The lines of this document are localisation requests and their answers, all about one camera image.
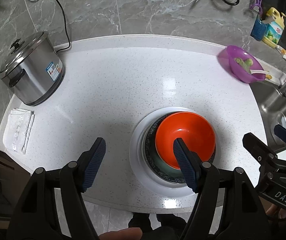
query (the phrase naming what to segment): dark patterned bowl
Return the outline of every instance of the dark patterned bowl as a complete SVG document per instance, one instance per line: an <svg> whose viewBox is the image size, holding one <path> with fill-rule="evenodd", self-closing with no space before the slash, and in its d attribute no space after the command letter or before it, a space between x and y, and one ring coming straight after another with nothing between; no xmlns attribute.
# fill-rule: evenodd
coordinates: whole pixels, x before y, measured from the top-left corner
<svg viewBox="0 0 286 240"><path fill-rule="evenodd" d="M185 179L183 177L181 170L177 170L168 165L165 161L163 161L159 156L159 154L157 153L155 147L155 135L158 127L166 117L168 117L173 113L176 112L167 113L161 116L151 125L151 127L148 129L145 135L144 141L142 142L142 150L143 150L143 156L147 160L148 165L158 177L164 179L167 182L184 184ZM212 163L214 160L215 152L216 150L214 149L213 154L208 160L210 163Z"/></svg>

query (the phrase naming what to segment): dish soap bottle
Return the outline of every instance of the dish soap bottle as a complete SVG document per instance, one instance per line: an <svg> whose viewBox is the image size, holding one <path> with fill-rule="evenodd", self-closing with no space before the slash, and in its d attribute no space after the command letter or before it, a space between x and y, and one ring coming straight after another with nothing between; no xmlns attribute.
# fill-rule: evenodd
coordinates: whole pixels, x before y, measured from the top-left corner
<svg viewBox="0 0 286 240"><path fill-rule="evenodd" d="M268 24L264 37L262 39L264 43L268 44L272 48L275 48L277 46L284 30L284 17L286 17L286 15L284 13L281 14L282 16L274 7L271 7L266 13L267 17L271 15L274 15L276 17L274 22Z"/></svg>

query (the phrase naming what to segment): rice cooker lid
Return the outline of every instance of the rice cooker lid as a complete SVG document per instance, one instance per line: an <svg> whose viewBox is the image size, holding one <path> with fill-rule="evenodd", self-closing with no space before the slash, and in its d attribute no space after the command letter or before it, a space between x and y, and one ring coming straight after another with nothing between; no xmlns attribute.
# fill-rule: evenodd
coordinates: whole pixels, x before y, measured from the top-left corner
<svg viewBox="0 0 286 240"><path fill-rule="evenodd" d="M10 47L14 48L14 50L7 56L7 59L0 68L0 79L4 78L17 65L19 65L47 37L48 32L37 32L27 37L22 42L19 42L21 39L17 39L16 41L14 41Z"/></svg>

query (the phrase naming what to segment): white towel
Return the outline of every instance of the white towel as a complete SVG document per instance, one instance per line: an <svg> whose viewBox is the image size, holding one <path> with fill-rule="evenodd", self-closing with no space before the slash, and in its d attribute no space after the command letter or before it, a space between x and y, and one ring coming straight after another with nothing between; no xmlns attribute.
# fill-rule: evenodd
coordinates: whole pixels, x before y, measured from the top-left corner
<svg viewBox="0 0 286 240"><path fill-rule="evenodd" d="M34 115L32 111L24 109L11 110L3 135L5 148L10 151L25 154L33 121Z"/></svg>

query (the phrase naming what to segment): orange bowl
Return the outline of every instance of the orange bowl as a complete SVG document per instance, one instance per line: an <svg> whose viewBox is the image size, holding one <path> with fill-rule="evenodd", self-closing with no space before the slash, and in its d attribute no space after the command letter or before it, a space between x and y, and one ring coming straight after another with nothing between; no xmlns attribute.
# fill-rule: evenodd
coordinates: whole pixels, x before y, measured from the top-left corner
<svg viewBox="0 0 286 240"><path fill-rule="evenodd" d="M213 128L205 118L191 112L171 114L156 131L155 147L163 161L178 170L180 167L173 152L176 138L182 138L189 150L196 152L203 162L209 160L216 147Z"/></svg>

